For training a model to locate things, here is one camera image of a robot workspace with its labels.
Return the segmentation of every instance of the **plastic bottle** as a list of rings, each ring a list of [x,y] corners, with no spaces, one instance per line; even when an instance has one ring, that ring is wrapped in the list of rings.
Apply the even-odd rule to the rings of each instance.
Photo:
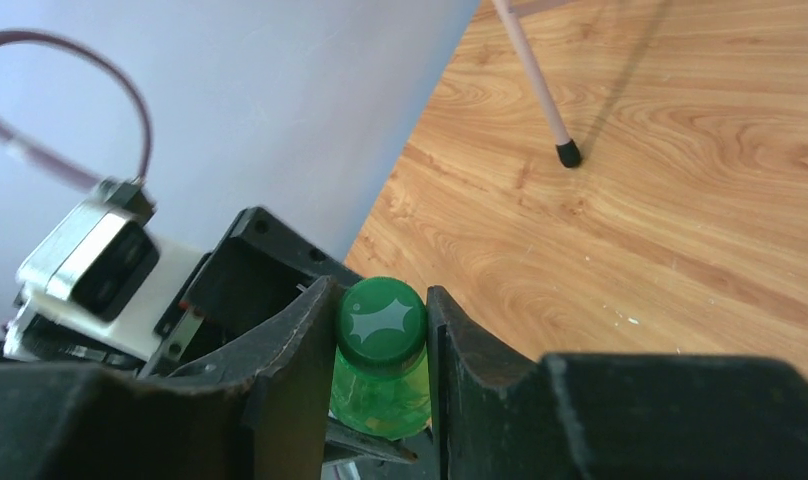
[[[349,427],[397,440],[430,420],[427,311],[419,294],[388,277],[344,295],[336,323],[330,408]]]

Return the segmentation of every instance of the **wooden floor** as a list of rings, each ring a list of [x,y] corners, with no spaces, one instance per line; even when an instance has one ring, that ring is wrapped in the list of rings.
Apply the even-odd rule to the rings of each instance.
[[[808,1],[579,0],[524,24],[564,170],[486,2],[348,263],[445,285],[525,355],[757,353],[808,377]]]

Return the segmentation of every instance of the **cable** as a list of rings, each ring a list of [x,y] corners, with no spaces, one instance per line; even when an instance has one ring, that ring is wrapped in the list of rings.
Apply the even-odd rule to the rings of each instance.
[[[13,43],[39,43],[75,54],[86,59],[89,63],[100,67],[121,84],[125,93],[127,93],[128,97],[133,101],[142,124],[142,155],[139,159],[139,169],[136,174],[135,182],[140,185],[144,184],[148,167],[151,163],[153,135],[151,118],[145,106],[145,101],[142,99],[142,95],[136,90],[136,87],[133,85],[133,82],[127,78],[127,75],[110,63],[109,60],[89,48],[52,33],[35,30],[1,30],[0,47]],[[0,141],[4,143],[8,153],[30,161],[81,189],[90,190],[101,180],[97,175],[75,165],[62,155],[23,136],[1,118]]]

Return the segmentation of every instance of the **chair leg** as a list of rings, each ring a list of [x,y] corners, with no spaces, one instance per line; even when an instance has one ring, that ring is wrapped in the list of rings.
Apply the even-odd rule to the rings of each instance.
[[[531,44],[528,42],[525,31],[522,29],[522,24],[519,23],[519,18],[510,5],[510,0],[492,0],[492,3],[495,5],[495,10],[498,12],[498,17],[501,18],[504,28],[507,29],[507,35],[510,37],[510,42],[513,44],[516,54],[519,55],[519,58],[522,60],[525,73],[528,75],[528,79],[534,87],[534,92],[545,113],[548,126],[554,134],[554,139],[557,143],[557,156],[560,158],[560,163],[566,168],[579,166],[581,164],[581,152],[566,130],[563,118],[560,117],[560,112],[557,110],[554,98],[551,96],[548,85],[545,83],[545,77],[542,74],[542,70],[539,68],[539,63],[531,48]]]

